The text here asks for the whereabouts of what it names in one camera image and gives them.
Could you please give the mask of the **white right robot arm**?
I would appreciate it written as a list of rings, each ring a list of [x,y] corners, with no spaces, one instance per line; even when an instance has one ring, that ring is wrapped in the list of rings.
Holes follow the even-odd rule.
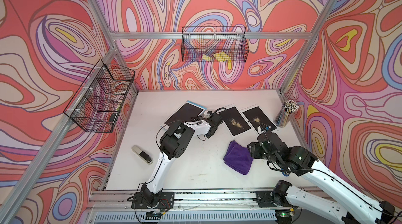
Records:
[[[402,214],[387,201],[377,201],[358,191],[333,173],[312,152],[295,145],[289,147],[280,137],[264,131],[248,144],[253,158],[266,160],[272,171],[295,174],[331,197],[327,200],[279,180],[270,192],[271,204],[296,206],[337,224],[393,224]]]

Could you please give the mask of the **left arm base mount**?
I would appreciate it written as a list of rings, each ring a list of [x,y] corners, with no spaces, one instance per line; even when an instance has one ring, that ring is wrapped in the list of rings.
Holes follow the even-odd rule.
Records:
[[[131,202],[132,209],[162,209],[169,210],[174,207],[175,193],[161,191],[152,193],[149,190],[136,192],[127,199]]]

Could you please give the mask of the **blue white drawing tablet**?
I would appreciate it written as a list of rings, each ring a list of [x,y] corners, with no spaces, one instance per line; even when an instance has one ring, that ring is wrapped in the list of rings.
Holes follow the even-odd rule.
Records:
[[[207,108],[197,103],[186,101],[179,109],[177,109],[160,127],[164,128],[174,121],[190,121],[192,117],[203,115]]]

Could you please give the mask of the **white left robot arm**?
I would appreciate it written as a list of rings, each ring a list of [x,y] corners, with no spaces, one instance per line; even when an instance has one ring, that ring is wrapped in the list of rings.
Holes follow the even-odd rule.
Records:
[[[220,113],[226,110],[225,107],[221,107],[202,116],[191,117],[188,121],[168,120],[166,125],[169,128],[159,141],[160,154],[157,165],[150,179],[141,186],[141,191],[151,194],[161,192],[173,162],[185,152],[192,138],[212,137],[224,121]]]

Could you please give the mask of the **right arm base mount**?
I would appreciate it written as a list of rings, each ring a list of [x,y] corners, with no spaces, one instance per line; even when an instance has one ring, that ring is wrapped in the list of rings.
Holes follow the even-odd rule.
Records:
[[[271,191],[256,191],[255,198],[252,200],[263,207],[296,207],[286,199],[289,188],[293,186],[290,182],[279,180],[275,188]]]

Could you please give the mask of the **purple microfiber cloth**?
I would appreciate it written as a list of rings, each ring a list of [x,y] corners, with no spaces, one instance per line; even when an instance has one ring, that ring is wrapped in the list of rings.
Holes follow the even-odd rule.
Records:
[[[236,141],[231,141],[224,156],[224,162],[236,172],[247,175],[251,169],[253,158],[249,150]]]

